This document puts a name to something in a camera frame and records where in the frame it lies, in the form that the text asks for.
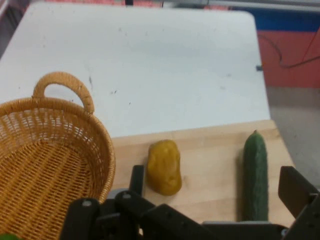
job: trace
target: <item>green object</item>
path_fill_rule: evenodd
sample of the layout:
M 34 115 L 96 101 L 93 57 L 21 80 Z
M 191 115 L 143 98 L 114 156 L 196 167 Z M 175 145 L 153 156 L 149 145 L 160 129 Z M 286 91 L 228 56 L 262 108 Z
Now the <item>green object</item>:
M 21 239 L 14 234 L 6 233 L 6 234 L 0 235 L 0 240 L 21 240 Z
M 243 150 L 244 221 L 268 221 L 268 163 L 264 138 L 254 131 Z

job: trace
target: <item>wicker basket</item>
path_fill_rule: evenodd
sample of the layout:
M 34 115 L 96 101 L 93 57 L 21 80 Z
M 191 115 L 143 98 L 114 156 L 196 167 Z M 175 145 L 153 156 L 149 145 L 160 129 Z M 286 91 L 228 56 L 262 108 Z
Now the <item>wicker basket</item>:
M 45 97 L 50 84 L 73 90 L 84 108 Z M 41 78 L 32 97 L 0 105 L 0 234 L 56 240 L 73 200 L 106 199 L 115 153 L 93 112 L 88 89 L 65 72 Z

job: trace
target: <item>black cable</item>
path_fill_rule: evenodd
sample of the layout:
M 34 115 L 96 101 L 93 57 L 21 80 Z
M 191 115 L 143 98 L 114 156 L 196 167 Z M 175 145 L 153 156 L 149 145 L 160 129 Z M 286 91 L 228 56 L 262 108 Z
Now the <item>black cable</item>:
M 286 65 L 286 64 L 283 64 L 282 62 L 282 52 L 281 50 L 279 49 L 279 47 L 268 37 L 264 36 L 264 35 L 261 35 L 261 34 L 258 34 L 258 38 L 261 38 L 265 41 L 267 41 L 273 48 L 274 50 L 277 52 L 277 54 L 279 55 L 279 65 L 280 67 L 284 68 L 284 69 L 291 69 L 291 68 L 295 68 L 295 67 L 298 67 L 298 66 L 301 66 L 301 65 L 304 65 L 304 64 L 307 64 L 307 63 L 310 63 L 312 61 L 315 61 L 317 59 L 320 59 L 320 55 L 319 56 L 315 56 L 313 58 L 310 58 L 308 60 L 305 60 L 305 61 L 301 61 L 301 62 L 298 62 L 298 63 L 295 63 L 295 64 L 292 64 L 292 65 Z

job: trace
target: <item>gray floor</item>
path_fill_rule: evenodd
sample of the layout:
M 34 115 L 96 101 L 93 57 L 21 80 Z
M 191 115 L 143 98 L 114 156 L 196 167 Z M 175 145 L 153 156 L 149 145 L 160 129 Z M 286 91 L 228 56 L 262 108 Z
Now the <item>gray floor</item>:
M 0 58 L 13 34 L 0 21 Z M 320 188 L 320 89 L 268 87 L 271 118 L 276 122 L 296 168 Z
M 0 58 L 3 55 L 13 34 L 13 26 L 10 24 L 7 16 L 3 16 L 3 18 L 0 20 Z

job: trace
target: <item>yellow potato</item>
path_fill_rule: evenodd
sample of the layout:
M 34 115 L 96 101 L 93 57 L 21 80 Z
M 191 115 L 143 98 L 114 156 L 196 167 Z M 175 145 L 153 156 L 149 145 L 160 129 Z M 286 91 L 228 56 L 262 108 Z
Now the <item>yellow potato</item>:
M 171 196 L 182 187 L 180 152 L 172 140 L 162 140 L 149 148 L 146 179 L 157 193 Z

